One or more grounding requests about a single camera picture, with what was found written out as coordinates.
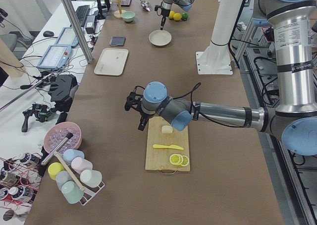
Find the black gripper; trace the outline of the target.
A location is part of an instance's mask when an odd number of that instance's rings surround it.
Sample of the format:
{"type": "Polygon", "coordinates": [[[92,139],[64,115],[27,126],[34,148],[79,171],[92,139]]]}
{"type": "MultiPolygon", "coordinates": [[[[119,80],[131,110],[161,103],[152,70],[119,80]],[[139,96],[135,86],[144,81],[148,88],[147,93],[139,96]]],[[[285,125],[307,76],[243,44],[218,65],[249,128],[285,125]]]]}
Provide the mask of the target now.
{"type": "Polygon", "coordinates": [[[150,118],[154,117],[153,113],[145,113],[143,111],[140,112],[141,118],[138,126],[138,130],[143,131],[149,121],[150,118]]]}
{"type": "Polygon", "coordinates": [[[165,22],[166,22],[166,18],[168,17],[168,9],[162,8],[161,9],[161,16],[162,16],[162,19],[161,19],[161,22],[160,22],[160,30],[163,30],[165,22]]]}

